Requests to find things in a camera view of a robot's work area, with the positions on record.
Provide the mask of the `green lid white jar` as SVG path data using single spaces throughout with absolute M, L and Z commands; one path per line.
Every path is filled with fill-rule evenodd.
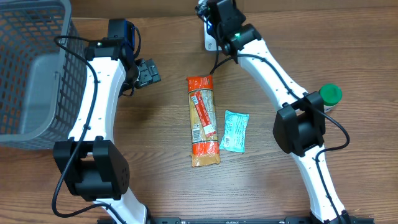
M 319 94 L 323 99 L 324 112 L 326 113 L 332 110 L 343 97 L 343 92 L 339 86 L 332 83 L 323 85 L 319 90 Z

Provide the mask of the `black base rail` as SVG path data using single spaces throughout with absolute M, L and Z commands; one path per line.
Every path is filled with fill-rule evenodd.
M 373 218 L 357 218 L 350 216 L 353 224 L 375 224 Z M 284 219 L 247 219 L 247 220 L 220 220 L 220 219 L 196 219 L 181 220 L 176 217 L 157 217 L 154 218 L 156 224 L 308 224 L 315 223 L 309 217 L 286 217 Z M 97 224 L 116 224 L 113 219 L 99 219 Z

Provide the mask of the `white barcode scanner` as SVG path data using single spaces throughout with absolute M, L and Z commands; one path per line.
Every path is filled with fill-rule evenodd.
M 207 51 L 216 51 L 216 39 L 214 26 L 211 22 L 204 19 L 204 38 L 205 38 L 205 49 Z

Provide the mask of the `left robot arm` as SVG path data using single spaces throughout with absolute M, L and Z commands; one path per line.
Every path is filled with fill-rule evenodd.
M 155 223 L 146 205 L 129 187 L 129 164 L 114 144 L 114 120 L 120 96 L 161 80 L 152 59 L 139 58 L 139 29 L 126 19 L 111 19 L 108 34 L 87 40 L 83 55 L 55 43 L 81 60 L 86 84 L 75 124 L 66 141 L 53 147 L 61 173 L 52 197 L 52 211 L 69 218 L 101 207 L 113 223 Z

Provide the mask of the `grey plastic mesh basket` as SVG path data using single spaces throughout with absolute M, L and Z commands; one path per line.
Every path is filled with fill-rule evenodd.
M 1 1 L 1 145 L 51 149 L 75 124 L 86 65 L 69 1 Z

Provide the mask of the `orange spaghetti package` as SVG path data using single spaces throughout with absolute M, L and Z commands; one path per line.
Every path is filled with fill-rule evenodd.
M 187 82 L 192 167 L 219 164 L 221 157 L 213 99 L 213 77 L 188 77 Z

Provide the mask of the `teal Kleenex tissue pack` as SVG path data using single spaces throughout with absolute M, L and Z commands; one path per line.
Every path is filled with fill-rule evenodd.
M 245 152 L 246 128 L 249 115 L 225 111 L 224 135 L 221 140 L 220 149 L 230 152 Z

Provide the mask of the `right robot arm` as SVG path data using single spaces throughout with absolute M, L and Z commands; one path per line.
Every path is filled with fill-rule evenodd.
M 295 161 L 310 199 L 312 223 L 352 223 L 333 185 L 323 138 L 326 121 L 344 127 L 324 112 L 319 92 L 309 93 L 297 84 L 272 56 L 260 32 L 245 22 L 235 1 L 199 1 L 197 16 L 206 32 L 229 60 L 234 60 L 258 82 L 276 110 L 273 135 Z

